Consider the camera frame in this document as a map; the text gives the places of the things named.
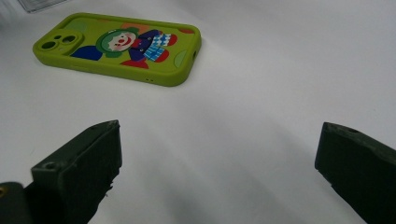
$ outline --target clown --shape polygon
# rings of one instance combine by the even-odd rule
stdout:
[[[128,51],[131,60],[121,64],[147,68],[145,60],[163,62],[169,51],[162,47],[177,42],[176,35],[165,35],[159,30],[150,30],[142,35],[137,31],[136,28],[127,28],[107,32],[99,37],[95,46],[82,47],[71,56],[98,61],[103,54],[107,58],[118,58]]]

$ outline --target white surface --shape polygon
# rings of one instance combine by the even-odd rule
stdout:
[[[39,37],[75,12],[193,24],[174,88],[48,67]],[[363,223],[315,170],[324,121],[396,147],[396,3],[73,0],[0,28],[0,181],[120,121],[123,166],[90,223]]]

